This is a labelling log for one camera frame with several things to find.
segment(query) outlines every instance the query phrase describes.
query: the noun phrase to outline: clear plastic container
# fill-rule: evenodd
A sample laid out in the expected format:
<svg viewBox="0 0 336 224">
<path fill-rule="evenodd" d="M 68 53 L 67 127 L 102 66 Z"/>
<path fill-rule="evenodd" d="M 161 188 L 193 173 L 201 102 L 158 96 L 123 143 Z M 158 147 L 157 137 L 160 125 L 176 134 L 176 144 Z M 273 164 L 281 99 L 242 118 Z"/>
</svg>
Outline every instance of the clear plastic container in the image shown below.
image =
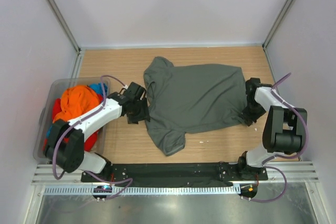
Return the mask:
<svg viewBox="0 0 336 224">
<path fill-rule="evenodd" d="M 46 139 L 47 132 L 53 122 L 51 116 L 55 100 L 57 98 L 61 98 L 64 91 L 67 90 L 68 88 L 74 87 L 76 85 L 90 85 L 93 83 L 100 83 L 100 77 L 61 79 L 55 81 L 51 85 L 46 106 L 42 110 L 39 119 L 40 129 L 38 131 L 37 141 L 33 153 L 34 159 L 36 159 L 40 164 L 46 164 L 50 161 L 43 155 L 43 145 Z M 104 78 L 104 83 L 108 87 L 107 94 L 111 93 L 110 80 L 108 78 Z M 98 132 L 98 139 L 93 148 L 91 149 L 91 152 L 103 154 L 105 134 L 106 134 L 106 126 L 104 126 Z"/>
</svg>

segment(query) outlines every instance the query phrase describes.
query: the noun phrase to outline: wooden tabletop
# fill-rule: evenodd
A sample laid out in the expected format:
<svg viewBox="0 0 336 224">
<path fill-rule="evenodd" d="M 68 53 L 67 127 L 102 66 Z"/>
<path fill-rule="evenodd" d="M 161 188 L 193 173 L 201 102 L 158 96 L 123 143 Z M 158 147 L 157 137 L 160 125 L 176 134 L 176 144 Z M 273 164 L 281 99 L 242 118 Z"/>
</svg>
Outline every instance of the wooden tabletop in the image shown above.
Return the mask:
<svg viewBox="0 0 336 224">
<path fill-rule="evenodd" d="M 143 72 L 155 56 L 163 56 L 175 66 L 220 63 L 239 66 L 245 79 L 260 78 L 273 83 L 267 59 L 261 47 L 154 48 L 87 50 L 80 77 L 110 74 L 124 83 L 144 86 Z M 112 89 L 120 85 L 111 80 Z M 125 117 L 108 124 L 104 156 L 113 163 L 206 163 L 235 162 L 244 151 L 261 143 L 266 115 L 250 127 L 233 126 L 217 131 L 186 134 L 185 149 L 166 157 L 147 134 L 145 123 L 128 124 Z"/>
</svg>

